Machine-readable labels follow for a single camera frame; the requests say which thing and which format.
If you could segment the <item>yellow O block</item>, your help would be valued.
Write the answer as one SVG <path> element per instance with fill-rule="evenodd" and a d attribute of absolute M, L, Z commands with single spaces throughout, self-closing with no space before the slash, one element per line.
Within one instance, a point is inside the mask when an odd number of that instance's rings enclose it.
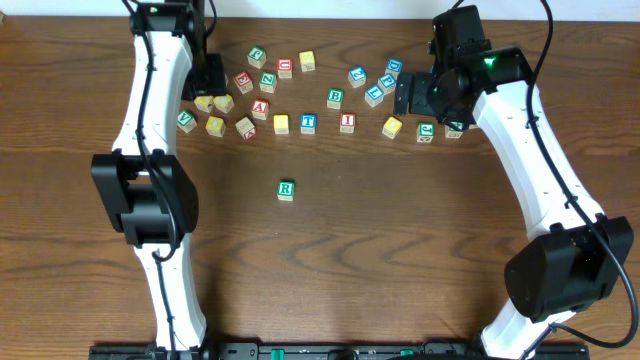
<path fill-rule="evenodd" d="M 402 122 L 390 116 L 383 125 L 382 134 L 390 139 L 394 139 L 402 128 Z"/>
<path fill-rule="evenodd" d="M 209 116 L 205 129 L 211 136 L 223 137 L 226 131 L 226 124 L 225 121 L 220 117 Z"/>

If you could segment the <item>green B block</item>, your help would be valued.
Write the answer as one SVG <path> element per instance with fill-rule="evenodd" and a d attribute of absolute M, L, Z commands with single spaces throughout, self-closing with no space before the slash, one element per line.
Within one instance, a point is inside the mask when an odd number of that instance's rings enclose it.
<path fill-rule="evenodd" d="M 341 109 L 344 100 L 344 91 L 338 88 L 330 88 L 327 95 L 327 107 L 330 109 Z"/>

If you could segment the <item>blue T block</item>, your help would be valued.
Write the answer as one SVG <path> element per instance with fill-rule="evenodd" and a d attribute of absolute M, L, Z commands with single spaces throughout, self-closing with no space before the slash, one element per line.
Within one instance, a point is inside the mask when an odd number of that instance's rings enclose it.
<path fill-rule="evenodd" d="M 302 114 L 300 119 L 300 132 L 313 135 L 316 132 L 317 116 L 315 114 Z"/>

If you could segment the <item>green R block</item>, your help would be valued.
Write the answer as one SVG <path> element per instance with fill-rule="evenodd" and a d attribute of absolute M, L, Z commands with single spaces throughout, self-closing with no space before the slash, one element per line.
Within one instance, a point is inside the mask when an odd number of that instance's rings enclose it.
<path fill-rule="evenodd" d="M 278 183 L 277 197 L 280 201 L 292 201 L 295 195 L 295 183 L 292 181 L 280 181 Z"/>

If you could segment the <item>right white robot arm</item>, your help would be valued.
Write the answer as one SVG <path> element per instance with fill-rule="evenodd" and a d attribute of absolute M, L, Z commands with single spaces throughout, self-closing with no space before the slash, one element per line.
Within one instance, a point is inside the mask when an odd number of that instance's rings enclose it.
<path fill-rule="evenodd" d="M 472 345 L 424 350 L 430 359 L 585 359 L 595 339 L 550 334 L 632 282 L 624 263 L 629 221 L 607 216 L 573 171 L 544 113 L 539 65 L 516 47 L 495 49 L 478 9 L 463 3 L 436 16 L 427 72 L 398 77 L 397 115 L 430 116 L 451 130 L 480 129 L 515 191 L 528 242 L 505 266 L 506 304 Z"/>

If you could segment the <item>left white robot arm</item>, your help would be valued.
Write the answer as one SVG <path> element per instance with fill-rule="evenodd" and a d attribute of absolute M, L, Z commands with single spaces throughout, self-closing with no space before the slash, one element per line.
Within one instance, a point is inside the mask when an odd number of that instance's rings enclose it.
<path fill-rule="evenodd" d="M 191 264 L 199 215 L 195 185 L 177 152 L 182 101 L 227 92 L 220 55 L 207 49 L 208 2 L 127 1 L 135 69 L 121 130 L 91 176 L 112 227 L 146 274 L 157 332 L 149 345 L 96 345 L 92 359 L 210 359 L 207 322 Z"/>

